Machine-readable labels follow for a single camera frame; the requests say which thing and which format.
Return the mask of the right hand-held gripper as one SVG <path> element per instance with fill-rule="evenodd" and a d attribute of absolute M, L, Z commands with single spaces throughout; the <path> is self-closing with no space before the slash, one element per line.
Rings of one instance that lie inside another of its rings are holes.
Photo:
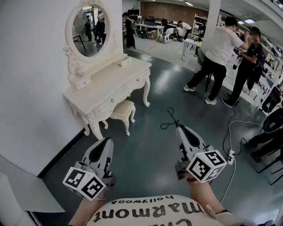
<path fill-rule="evenodd" d="M 192 160 L 181 158 L 175 164 L 178 180 L 182 180 L 189 173 L 200 183 L 215 179 L 227 165 L 227 161 L 213 146 L 206 145 L 202 137 L 186 126 L 176 128 L 178 145 L 184 146 L 186 152 L 198 151 Z"/>

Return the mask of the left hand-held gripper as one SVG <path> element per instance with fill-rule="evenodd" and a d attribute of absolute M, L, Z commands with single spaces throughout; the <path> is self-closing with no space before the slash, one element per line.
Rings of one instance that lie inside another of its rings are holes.
<path fill-rule="evenodd" d="M 98 199 L 104 191 L 113 191 L 116 177 L 109 171 L 114 150 L 111 138 L 104 138 L 90 146 L 83 157 L 74 167 L 70 167 L 63 185 L 77 196 L 89 201 Z"/>

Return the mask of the thin black twig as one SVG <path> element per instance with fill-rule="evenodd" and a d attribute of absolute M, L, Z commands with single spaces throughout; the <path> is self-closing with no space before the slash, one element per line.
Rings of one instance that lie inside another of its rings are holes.
<path fill-rule="evenodd" d="M 161 128 L 162 130 L 167 129 L 168 126 L 170 126 L 170 125 L 175 125 L 176 127 L 179 126 L 179 120 L 176 120 L 176 119 L 174 118 L 174 109 L 173 109 L 172 107 L 168 107 L 168 108 L 167 108 L 167 112 L 169 113 L 169 115 L 170 115 L 171 118 L 173 119 L 173 122 L 160 124 L 160 128 Z"/>

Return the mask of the white vanity dressing table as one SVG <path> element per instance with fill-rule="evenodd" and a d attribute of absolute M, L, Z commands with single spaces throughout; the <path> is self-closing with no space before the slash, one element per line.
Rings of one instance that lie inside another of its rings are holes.
<path fill-rule="evenodd" d="M 121 62 L 113 60 L 111 64 L 96 69 L 90 75 L 90 83 L 81 89 L 70 87 L 63 96 L 68 100 L 77 121 L 85 128 L 86 136 L 93 133 L 102 139 L 99 123 L 107 120 L 117 104 L 124 101 L 136 89 L 144 88 L 143 102 L 146 107 L 150 90 L 151 63 L 140 59 L 120 55 Z"/>

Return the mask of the person's right forearm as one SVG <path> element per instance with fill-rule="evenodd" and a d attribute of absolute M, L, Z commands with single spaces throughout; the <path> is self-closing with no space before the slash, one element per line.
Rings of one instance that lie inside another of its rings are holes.
<path fill-rule="evenodd" d="M 215 218 L 216 215 L 226 211 L 214 195 L 208 182 L 199 183 L 194 178 L 187 178 L 187 182 L 190 188 L 191 199 L 197 202 L 207 215 Z"/>

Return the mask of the person's left forearm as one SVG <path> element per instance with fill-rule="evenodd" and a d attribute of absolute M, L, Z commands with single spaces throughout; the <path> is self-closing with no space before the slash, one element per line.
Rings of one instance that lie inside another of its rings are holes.
<path fill-rule="evenodd" d="M 83 199 L 75 212 L 74 216 L 68 223 L 68 226 L 86 226 L 98 209 L 105 202 L 105 190 L 103 190 L 93 201 Z"/>

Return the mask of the white power strip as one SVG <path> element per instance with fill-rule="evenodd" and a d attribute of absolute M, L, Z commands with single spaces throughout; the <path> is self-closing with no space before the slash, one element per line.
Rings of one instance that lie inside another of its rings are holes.
<path fill-rule="evenodd" d="M 229 155 L 228 155 L 228 160 L 227 160 L 227 163 L 228 163 L 229 165 L 233 165 L 234 156 L 235 156 L 235 152 L 234 152 L 232 149 L 230 149 Z"/>

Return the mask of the white upholstered stool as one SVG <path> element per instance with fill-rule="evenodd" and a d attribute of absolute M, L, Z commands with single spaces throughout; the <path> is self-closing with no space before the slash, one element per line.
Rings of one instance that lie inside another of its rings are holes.
<path fill-rule="evenodd" d="M 135 122 L 134 119 L 135 112 L 136 112 L 136 107 L 134 105 L 134 102 L 126 99 L 118 103 L 115 107 L 110 106 L 103 111 L 103 113 L 106 113 L 107 115 L 110 114 L 109 117 L 111 119 L 121 120 L 125 125 L 126 134 L 128 136 L 130 136 L 130 132 L 129 132 L 130 121 L 132 123 Z"/>

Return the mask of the person's cream printed shirt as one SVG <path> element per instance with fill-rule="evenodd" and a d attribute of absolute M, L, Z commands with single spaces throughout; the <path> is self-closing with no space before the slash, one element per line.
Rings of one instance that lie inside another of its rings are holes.
<path fill-rule="evenodd" d="M 257 226 L 179 195 L 118 199 L 103 205 L 85 226 Z"/>

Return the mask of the black office chair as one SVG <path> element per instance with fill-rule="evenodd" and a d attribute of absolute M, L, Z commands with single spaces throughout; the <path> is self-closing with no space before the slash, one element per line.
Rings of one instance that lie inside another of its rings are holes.
<path fill-rule="evenodd" d="M 262 111 L 266 113 L 272 112 L 277 104 L 281 102 L 281 91 L 278 87 L 274 87 L 268 97 L 262 104 Z"/>

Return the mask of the small white table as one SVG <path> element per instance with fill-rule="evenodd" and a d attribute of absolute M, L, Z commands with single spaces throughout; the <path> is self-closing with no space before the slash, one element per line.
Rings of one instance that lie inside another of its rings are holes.
<path fill-rule="evenodd" d="M 194 41 L 194 40 L 192 40 L 192 39 L 185 39 L 184 41 L 183 41 L 183 44 L 184 44 L 184 46 L 183 46 L 183 51 L 182 51 L 182 53 L 181 53 L 181 59 L 183 60 L 184 59 L 184 56 L 185 56 L 185 53 L 186 53 L 186 49 L 187 49 L 187 47 L 189 46 L 189 45 L 191 45 L 191 46 L 197 46 L 197 47 L 201 47 L 201 43 L 200 42 L 198 42 L 198 41 Z"/>

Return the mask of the oval white-framed mirror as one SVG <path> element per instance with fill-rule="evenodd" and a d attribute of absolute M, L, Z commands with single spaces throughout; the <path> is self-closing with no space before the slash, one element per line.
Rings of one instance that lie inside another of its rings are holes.
<path fill-rule="evenodd" d="M 119 16 L 114 0 L 80 0 L 71 11 L 65 26 L 69 75 L 80 78 L 77 70 L 82 68 L 84 76 L 92 67 L 101 66 L 102 61 L 119 53 Z"/>

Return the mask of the white shelf rack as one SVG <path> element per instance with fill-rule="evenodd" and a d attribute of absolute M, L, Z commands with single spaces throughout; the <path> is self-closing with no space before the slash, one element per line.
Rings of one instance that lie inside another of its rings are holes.
<path fill-rule="evenodd" d="M 203 38 L 206 29 L 206 24 L 207 24 L 207 17 L 201 17 L 195 14 L 191 36 L 193 38 L 194 37 Z"/>

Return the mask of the long white desk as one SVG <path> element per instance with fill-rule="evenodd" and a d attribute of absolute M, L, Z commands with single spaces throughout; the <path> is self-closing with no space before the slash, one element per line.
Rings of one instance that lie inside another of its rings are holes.
<path fill-rule="evenodd" d="M 146 25 L 146 24 L 137 24 L 137 27 L 146 27 L 146 28 L 154 28 L 157 30 L 158 33 L 163 33 L 164 31 L 164 26 L 159 26 L 159 25 Z"/>

